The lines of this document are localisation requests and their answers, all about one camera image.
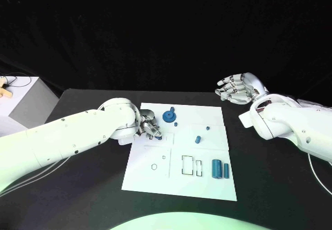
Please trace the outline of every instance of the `blue object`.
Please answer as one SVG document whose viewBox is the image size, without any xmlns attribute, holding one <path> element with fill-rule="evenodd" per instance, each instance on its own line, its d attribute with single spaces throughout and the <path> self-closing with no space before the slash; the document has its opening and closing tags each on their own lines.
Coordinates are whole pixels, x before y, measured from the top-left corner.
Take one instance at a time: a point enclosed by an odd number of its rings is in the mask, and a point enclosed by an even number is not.
<svg viewBox="0 0 332 230">
<path fill-rule="evenodd" d="M 230 169 L 229 169 L 229 164 L 224 164 L 224 178 L 230 178 Z"/>
<path fill-rule="evenodd" d="M 200 144 L 201 142 L 201 136 L 197 137 L 195 143 Z"/>
<path fill-rule="evenodd" d="M 221 160 L 213 160 L 213 177 L 216 179 L 221 179 L 223 171 L 221 171 Z"/>
<path fill-rule="evenodd" d="M 171 107 L 171 110 L 165 112 L 164 114 L 164 120 L 168 123 L 172 123 L 177 119 L 177 114 L 175 114 L 175 107 Z"/>
</svg>

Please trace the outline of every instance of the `white box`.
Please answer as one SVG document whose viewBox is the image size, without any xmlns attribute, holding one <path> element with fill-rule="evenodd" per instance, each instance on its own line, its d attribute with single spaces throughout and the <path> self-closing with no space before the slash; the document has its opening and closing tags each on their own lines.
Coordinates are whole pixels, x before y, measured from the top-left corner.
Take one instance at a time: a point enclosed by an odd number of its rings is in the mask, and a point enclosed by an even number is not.
<svg viewBox="0 0 332 230">
<path fill-rule="evenodd" d="M 14 85 L 28 84 L 29 77 L 18 77 Z M 0 98 L 0 137 L 42 125 L 51 115 L 60 98 L 40 77 L 25 87 L 9 87 L 14 98 Z"/>
</svg>

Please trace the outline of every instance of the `black table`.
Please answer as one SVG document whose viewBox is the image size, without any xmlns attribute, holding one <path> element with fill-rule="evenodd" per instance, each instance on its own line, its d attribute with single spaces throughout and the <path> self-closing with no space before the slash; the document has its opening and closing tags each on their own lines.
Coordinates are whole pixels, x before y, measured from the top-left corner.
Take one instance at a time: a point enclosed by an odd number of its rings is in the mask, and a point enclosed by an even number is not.
<svg viewBox="0 0 332 230">
<path fill-rule="evenodd" d="M 332 197 L 314 177 L 308 155 L 289 140 L 268 141 L 255 128 L 243 127 L 239 115 L 250 105 L 223 102 L 214 93 L 71 89 L 48 122 L 99 108 L 115 97 L 129 98 L 138 107 L 142 102 L 223 107 L 239 201 L 123 191 L 132 145 L 120 146 L 112 139 L 0 198 L 0 229 L 107 230 L 164 212 L 216 214 L 282 230 L 331 227 Z M 312 159 L 318 176 L 332 189 L 332 167 Z"/>
</svg>

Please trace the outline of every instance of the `white robotic arm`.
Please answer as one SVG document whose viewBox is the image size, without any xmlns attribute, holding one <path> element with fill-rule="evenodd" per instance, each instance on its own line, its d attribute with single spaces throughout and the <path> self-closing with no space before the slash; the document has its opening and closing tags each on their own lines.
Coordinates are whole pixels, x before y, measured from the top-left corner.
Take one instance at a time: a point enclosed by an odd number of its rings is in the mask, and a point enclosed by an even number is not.
<svg viewBox="0 0 332 230">
<path fill-rule="evenodd" d="M 133 137 L 162 138 L 155 113 L 136 108 L 129 99 L 109 100 L 89 110 L 0 138 L 0 191 L 25 174 L 80 154 L 109 138 L 120 145 Z"/>
<path fill-rule="evenodd" d="M 332 111 L 324 106 L 302 107 L 292 98 L 269 94 L 252 73 L 234 76 L 219 82 L 226 86 L 216 92 L 221 100 L 236 104 L 253 101 L 250 111 L 240 115 L 245 127 L 255 126 L 266 140 L 288 138 L 302 151 L 332 162 Z"/>
</svg>

